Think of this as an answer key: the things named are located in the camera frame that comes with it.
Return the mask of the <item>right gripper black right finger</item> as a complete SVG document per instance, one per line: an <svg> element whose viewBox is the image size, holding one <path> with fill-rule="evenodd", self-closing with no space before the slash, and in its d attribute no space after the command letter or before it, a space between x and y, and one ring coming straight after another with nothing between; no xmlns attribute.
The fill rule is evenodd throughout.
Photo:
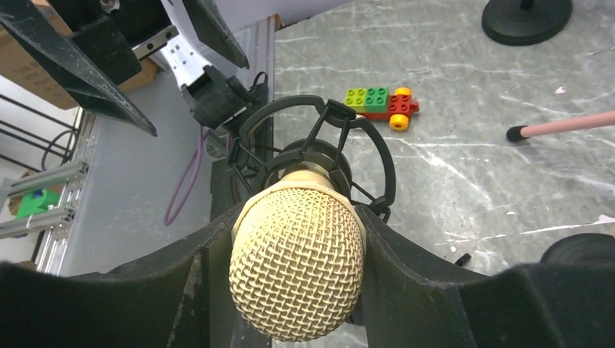
<svg viewBox="0 0 615 348"><path fill-rule="evenodd" d="M612 347L614 264L521 264L493 276L438 257L361 206L370 347Z"/></svg>

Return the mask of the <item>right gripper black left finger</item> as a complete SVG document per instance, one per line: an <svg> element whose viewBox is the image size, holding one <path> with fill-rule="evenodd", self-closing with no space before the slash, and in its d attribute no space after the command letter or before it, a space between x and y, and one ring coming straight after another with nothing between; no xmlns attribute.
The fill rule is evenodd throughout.
<svg viewBox="0 0 615 348"><path fill-rule="evenodd" d="M269 347L229 291L240 211L107 273L63 278L2 263L1 345Z"/></svg>

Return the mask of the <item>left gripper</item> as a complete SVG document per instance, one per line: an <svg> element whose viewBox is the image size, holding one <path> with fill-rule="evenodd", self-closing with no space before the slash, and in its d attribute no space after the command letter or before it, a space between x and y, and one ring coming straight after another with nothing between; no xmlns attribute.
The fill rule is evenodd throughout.
<svg viewBox="0 0 615 348"><path fill-rule="evenodd" d="M161 1L50 1L72 31L59 33L32 1L2 1L1 25L85 110L157 129L118 85L178 35ZM197 38L239 68L249 60L213 0L183 0Z"/></svg>

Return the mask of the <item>yellow microphone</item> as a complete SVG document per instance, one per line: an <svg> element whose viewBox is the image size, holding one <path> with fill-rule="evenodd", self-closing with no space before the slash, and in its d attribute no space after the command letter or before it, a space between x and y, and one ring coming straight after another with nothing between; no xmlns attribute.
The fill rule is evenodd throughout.
<svg viewBox="0 0 615 348"><path fill-rule="evenodd" d="M231 297L260 333L311 341L351 316L362 286L366 228L323 173L302 166L254 195L232 236Z"/></svg>

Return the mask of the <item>black shock mount tripod stand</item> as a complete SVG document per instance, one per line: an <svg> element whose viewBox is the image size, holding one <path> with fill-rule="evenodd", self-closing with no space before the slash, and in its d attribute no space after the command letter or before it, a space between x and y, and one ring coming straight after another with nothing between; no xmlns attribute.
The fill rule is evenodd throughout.
<svg viewBox="0 0 615 348"><path fill-rule="evenodd" d="M350 198L352 189L370 199L366 206L372 213L387 222L396 196L395 165L389 148L375 126L367 119L339 101L324 101L316 95L288 96L261 107L239 129L240 146L253 145L252 132L263 121L277 112L291 107L313 107L318 117L306 138L299 139L283 149L273 148L273 158L264 162L256 175L257 187L252 194L263 191L281 180L281 171L289 172L298 165L321 170L334 190ZM361 129L376 147L384 169L384 193L374 197L352 179L352 171L343 154L351 130Z"/></svg>

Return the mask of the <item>black round-base mic stand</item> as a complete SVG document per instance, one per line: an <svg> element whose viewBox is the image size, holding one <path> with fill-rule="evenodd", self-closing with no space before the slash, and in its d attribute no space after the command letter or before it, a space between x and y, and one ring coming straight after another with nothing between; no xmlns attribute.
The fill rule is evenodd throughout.
<svg viewBox="0 0 615 348"><path fill-rule="evenodd" d="M573 10L571 0L490 0L482 12L482 30L506 46L530 46L559 34Z"/></svg>
<svg viewBox="0 0 615 348"><path fill-rule="evenodd" d="M541 263L571 265L613 265L614 237L602 233L567 236L546 249Z"/></svg>

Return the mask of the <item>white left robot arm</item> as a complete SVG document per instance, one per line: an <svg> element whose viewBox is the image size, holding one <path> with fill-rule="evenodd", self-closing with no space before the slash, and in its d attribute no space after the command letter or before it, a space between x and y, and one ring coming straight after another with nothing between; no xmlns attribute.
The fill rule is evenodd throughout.
<svg viewBox="0 0 615 348"><path fill-rule="evenodd" d="M82 107L156 136L123 84L161 54L193 117L215 129L257 99L200 54L187 27L222 58L249 67L214 1L3 1L1 75L61 109Z"/></svg>

